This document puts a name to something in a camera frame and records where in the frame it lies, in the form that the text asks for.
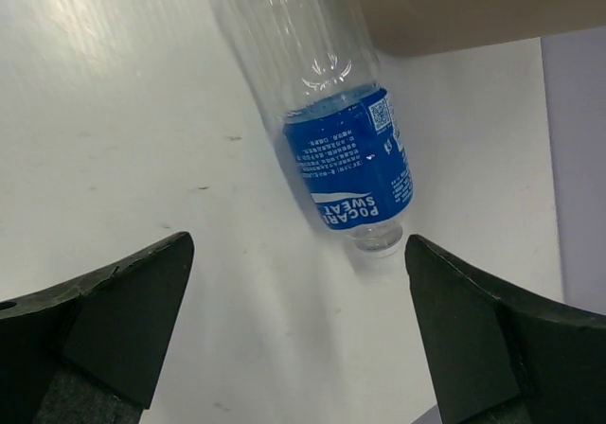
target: pocari sweat label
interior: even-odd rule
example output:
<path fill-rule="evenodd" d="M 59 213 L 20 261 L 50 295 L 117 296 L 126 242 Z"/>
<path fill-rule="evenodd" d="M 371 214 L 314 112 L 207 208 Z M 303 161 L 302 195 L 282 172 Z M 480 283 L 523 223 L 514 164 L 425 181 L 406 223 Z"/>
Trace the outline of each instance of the pocari sweat label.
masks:
<path fill-rule="evenodd" d="M 383 88 L 332 115 L 286 124 L 284 133 L 329 228 L 387 221 L 410 204 L 408 161 Z"/>

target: clear plastic bottle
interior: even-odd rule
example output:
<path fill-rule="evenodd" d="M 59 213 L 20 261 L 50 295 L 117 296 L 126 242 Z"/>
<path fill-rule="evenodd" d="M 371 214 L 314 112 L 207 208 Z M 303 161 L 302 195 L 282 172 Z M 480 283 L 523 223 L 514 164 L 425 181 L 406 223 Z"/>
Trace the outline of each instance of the clear plastic bottle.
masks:
<path fill-rule="evenodd" d="M 359 0 L 215 0 L 215 10 L 326 225 L 364 251 L 398 243 L 412 180 Z"/>

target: white surface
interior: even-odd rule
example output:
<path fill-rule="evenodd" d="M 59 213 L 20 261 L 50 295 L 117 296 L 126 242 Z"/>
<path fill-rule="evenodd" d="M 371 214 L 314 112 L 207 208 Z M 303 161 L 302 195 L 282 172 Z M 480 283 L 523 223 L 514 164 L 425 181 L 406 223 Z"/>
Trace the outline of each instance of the white surface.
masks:
<path fill-rule="evenodd" d="M 0 299 L 189 230 L 143 423 L 400 424 L 432 405 L 406 274 L 359 280 L 313 236 L 207 0 L 0 3 Z M 406 229 L 560 298 L 539 42 L 383 70 L 416 180 Z"/>

